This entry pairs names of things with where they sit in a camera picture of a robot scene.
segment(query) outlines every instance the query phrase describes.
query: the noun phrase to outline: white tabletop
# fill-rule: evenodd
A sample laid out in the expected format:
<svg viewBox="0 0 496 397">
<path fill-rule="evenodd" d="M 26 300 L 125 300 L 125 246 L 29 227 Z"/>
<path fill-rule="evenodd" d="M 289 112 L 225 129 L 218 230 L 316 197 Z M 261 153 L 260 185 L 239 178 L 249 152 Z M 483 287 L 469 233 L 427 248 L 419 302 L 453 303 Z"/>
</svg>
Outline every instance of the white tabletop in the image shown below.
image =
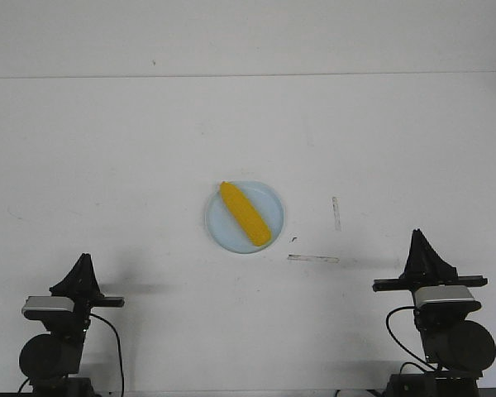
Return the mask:
<svg viewBox="0 0 496 397">
<path fill-rule="evenodd" d="M 285 206 L 278 240 L 246 256 L 203 222 L 240 179 Z M 121 332 L 130 390 L 383 387 L 407 359 L 384 316 L 411 295 L 371 285 L 402 272 L 415 227 L 489 278 L 470 318 L 496 340 L 496 73 L 0 79 L 0 390 L 43 332 L 25 297 L 82 252 L 126 297 L 95 313 Z M 410 313 L 393 328 L 422 354 Z M 82 368 L 119 387 L 104 324 Z M 496 362 L 480 384 L 496 386 Z"/>
</svg>

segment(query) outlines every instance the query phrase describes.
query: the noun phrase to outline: yellow corn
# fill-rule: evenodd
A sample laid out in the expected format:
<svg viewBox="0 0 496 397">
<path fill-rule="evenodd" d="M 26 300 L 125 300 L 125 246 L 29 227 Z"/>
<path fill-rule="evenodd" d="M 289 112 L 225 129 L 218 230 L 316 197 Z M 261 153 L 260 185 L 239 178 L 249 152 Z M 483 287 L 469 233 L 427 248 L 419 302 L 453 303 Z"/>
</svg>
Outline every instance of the yellow corn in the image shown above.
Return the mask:
<svg viewBox="0 0 496 397">
<path fill-rule="evenodd" d="M 265 220 L 259 215 L 250 200 L 234 184 L 221 183 L 222 201 L 237 220 L 239 226 L 254 246 L 263 246 L 272 238 Z"/>
</svg>

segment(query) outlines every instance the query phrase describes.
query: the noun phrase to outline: white table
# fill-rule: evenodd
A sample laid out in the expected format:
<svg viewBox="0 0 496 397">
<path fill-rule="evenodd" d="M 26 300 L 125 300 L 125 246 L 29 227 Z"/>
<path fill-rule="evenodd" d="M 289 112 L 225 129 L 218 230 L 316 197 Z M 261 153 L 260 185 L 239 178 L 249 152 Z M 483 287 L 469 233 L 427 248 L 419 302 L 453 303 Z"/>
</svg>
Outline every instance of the white table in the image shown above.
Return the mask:
<svg viewBox="0 0 496 397">
<path fill-rule="evenodd" d="M 248 256 L 203 223 L 238 179 L 286 210 Z M 402 272 L 415 227 L 460 275 L 489 277 L 470 317 L 496 340 L 496 73 L 0 79 L 0 391 L 43 331 L 25 297 L 84 251 L 126 297 L 96 313 L 120 329 L 130 390 L 383 387 L 407 359 L 384 316 L 411 296 L 370 287 Z M 422 353 L 410 313 L 393 328 Z M 118 389 L 101 323 L 82 368 Z M 496 362 L 480 384 L 496 386 Z"/>
</svg>

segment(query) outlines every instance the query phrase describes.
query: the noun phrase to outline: light blue plate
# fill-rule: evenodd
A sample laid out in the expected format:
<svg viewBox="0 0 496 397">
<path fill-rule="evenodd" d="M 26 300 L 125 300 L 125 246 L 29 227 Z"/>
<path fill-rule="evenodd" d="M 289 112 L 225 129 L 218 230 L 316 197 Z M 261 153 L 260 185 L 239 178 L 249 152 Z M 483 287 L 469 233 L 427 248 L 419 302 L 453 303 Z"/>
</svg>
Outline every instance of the light blue plate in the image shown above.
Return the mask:
<svg viewBox="0 0 496 397">
<path fill-rule="evenodd" d="M 266 184 L 253 180 L 232 182 L 250 200 L 265 220 L 272 238 L 263 246 L 254 246 L 228 211 L 217 191 L 210 199 L 206 210 L 206 227 L 213 239 L 228 251 L 250 254 L 272 244 L 283 228 L 284 210 L 276 193 Z"/>
</svg>

